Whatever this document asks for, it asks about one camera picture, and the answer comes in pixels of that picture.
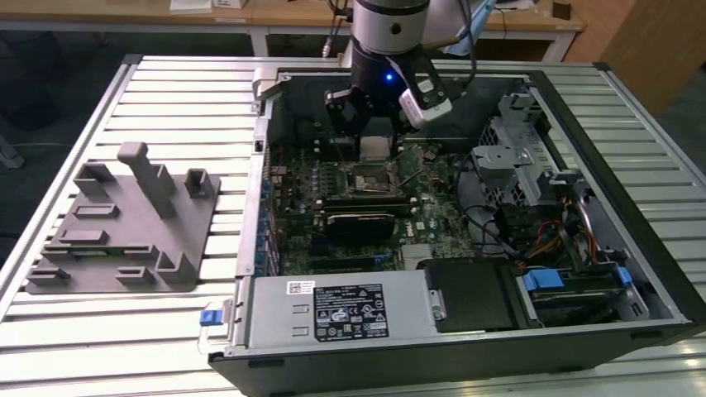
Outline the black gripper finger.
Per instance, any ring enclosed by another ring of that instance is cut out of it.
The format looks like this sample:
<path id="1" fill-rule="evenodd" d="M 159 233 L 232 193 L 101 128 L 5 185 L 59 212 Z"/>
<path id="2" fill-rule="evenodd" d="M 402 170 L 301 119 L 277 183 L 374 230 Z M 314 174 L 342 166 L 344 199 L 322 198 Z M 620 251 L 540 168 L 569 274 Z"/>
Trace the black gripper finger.
<path id="1" fill-rule="evenodd" d="M 366 95 L 357 87 L 325 93 L 325 107 L 334 129 L 358 137 L 369 123 Z"/>
<path id="2" fill-rule="evenodd" d="M 369 108 L 369 136 L 405 136 L 418 133 L 398 103 L 374 103 Z"/>

